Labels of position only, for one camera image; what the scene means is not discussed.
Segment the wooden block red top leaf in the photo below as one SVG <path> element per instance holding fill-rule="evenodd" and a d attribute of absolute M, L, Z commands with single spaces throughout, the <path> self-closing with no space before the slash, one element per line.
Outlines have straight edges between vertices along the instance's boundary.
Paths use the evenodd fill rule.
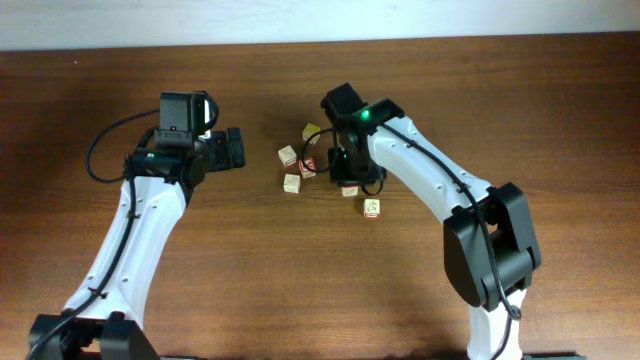
<path fill-rule="evenodd" d="M 359 192 L 358 186 L 348 186 L 348 187 L 341 188 L 341 193 L 343 197 L 354 197 L 358 195 L 358 192 Z"/>

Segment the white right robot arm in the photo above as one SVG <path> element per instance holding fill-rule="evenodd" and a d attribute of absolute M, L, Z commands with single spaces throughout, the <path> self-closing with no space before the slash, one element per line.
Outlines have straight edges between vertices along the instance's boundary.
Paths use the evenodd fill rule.
<path fill-rule="evenodd" d="M 470 307 L 468 357 L 523 358 L 521 304 L 541 264 L 524 193 L 457 165 L 388 98 L 368 104 L 344 83 L 320 106 L 335 140 L 328 152 L 332 182 L 366 188 L 392 173 L 442 224 L 445 273 Z"/>

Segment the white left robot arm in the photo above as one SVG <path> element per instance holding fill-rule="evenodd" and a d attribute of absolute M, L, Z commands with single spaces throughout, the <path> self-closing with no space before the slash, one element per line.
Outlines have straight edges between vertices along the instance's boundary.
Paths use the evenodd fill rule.
<path fill-rule="evenodd" d="M 245 163 L 237 127 L 200 136 L 149 129 L 125 159 L 117 211 L 93 265 L 61 314 L 37 316 L 28 358 L 159 358 L 143 328 L 166 241 L 208 173 Z"/>

